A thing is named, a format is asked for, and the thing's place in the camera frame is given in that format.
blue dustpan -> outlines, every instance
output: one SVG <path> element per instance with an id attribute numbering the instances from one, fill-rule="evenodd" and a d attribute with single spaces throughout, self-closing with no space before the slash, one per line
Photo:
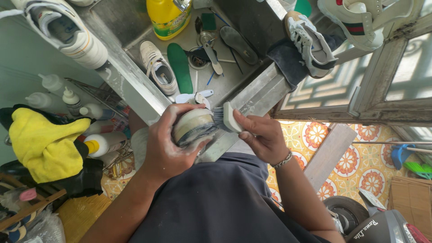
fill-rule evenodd
<path id="1" fill-rule="evenodd" d="M 415 148 L 414 144 L 402 144 L 397 146 L 392 146 L 393 151 L 391 152 L 391 159 L 393 160 L 394 167 L 396 169 L 401 169 L 402 164 L 407 160 L 407 158 L 415 153 L 415 151 L 407 150 L 407 147 Z"/>

green sponge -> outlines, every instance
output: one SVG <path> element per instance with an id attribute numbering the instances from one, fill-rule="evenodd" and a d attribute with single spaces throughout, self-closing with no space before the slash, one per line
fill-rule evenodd
<path id="1" fill-rule="evenodd" d="M 175 78 L 177 79 L 178 89 L 182 94 L 194 93 L 192 86 L 191 73 L 189 72 L 189 62 L 184 50 L 177 43 L 171 43 L 167 49 L 168 61 Z"/>
<path id="2" fill-rule="evenodd" d="M 201 14 L 201 20 L 203 21 L 203 31 L 216 31 L 216 19 L 214 13 L 203 13 Z"/>

hand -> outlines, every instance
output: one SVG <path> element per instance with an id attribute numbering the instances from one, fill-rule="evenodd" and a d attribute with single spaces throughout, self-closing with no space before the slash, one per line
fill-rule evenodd
<path id="1" fill-rule="evenodd" d="M 180 175 L 194 163 L 198 152 L 208 143 L 196 141 L 186 148 L 174 144 L 171 131 L 177 118 L 194 109 L 203 109 L 205 104 L 175 104 L 170 105 L 158 122 L 149 127 L 147 154 L 140 171 L 159 182 Z"/>
<path id="2" fill-rule="evenodd" d="M 258 158 L 272 166 L 286 159 L 290 151 L 285 145 L 278 121 L 270 119 L 268 114 L 264 117 L 245 117 L 238 110 L 234 110 L 234 118 L 246 129 L 238 137 L 252 148 Z"/>

yellow detergent bottle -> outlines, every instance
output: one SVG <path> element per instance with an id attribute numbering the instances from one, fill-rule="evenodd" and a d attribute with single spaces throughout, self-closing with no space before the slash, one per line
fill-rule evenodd
<path id="1" fill-rule="evenodd" d="M 178 35 L 191 19 L 191 6 L 191 0 L 147 0 L 156 36 L 166 41 Z"/>

cardboard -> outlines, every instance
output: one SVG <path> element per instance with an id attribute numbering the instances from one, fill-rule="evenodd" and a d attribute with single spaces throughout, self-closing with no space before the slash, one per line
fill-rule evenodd
<path id="1" fill-rule="evenodd" d="M 388 209 L 398 210 L 409 224 L 432 240 L 432 181 L 393 177 Z"/>
<path id="2" fill-rule="evenodd" d="M 56 211 L 63 223 L 66 243 L 78 243 L 110 204 L 104 195 L 67 200 Z"/>

